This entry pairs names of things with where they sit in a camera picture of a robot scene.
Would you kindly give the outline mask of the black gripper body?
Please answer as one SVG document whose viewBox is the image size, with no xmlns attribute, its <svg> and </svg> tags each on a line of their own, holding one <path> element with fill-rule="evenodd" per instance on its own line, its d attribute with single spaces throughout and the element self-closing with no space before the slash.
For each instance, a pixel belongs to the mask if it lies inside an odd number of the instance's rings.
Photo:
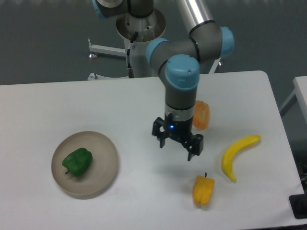
<svg viewBox="0 0 307 230">
<path fill-rule="evenodd" d="M 186 121 L 174 121 L 172 118 L 165 117 L 164 123 L 166 138 L 170 138 L 188 148 L 192 139 L 192 118 Z"/>
</svg>

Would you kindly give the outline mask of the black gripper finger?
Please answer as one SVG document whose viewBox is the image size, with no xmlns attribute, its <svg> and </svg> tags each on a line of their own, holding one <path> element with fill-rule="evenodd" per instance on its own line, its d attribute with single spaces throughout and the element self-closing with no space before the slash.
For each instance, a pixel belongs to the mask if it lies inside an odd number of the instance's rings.
<svg viewBox="0 0 307 230">
<path fill-rule="evenodd" d="M 183 147 L 188 151 L 188 161 L 191 161 L 194 156 L 200 156 L 203 151 L 203 135 L 191 133 L 183 142 Z"/>
<path fill-rule="evenodd" d="M 163 148 L 165 140 L 170 137 L 170 133 L 168 132 L 166 121 L 161 117 L 157 117 L 153 122 L 152 135 L 157 137 L 157 140 L 160 143 L 160 148 Z"/>
</svg>

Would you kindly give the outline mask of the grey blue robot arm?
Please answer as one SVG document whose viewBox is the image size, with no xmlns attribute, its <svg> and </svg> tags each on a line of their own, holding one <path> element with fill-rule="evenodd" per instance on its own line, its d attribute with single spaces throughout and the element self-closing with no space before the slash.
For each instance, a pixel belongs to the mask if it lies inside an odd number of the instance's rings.
<svg viewBox="0 0 307 230">
<path fill-rule="evenodd" d="M 203 136 L 191 131 L 200 64 L 233 53 L 231 30 L 215 23 L 203 0 L 177 1 L 189 36 L 174 42 L 162 38 L 165 17 L 152 0 L 94 0 L 92 4 L 98 17 L 117 18 L 125 47 L 89 45 L 91 53 L 124 57 L 129 78 L 157 74 L 165 86 L 165 116 L 154 121 L 152 135 L 161 147 L 170 138 L 182 144 L 189 158 L 200 155 Z"/>
</svg>

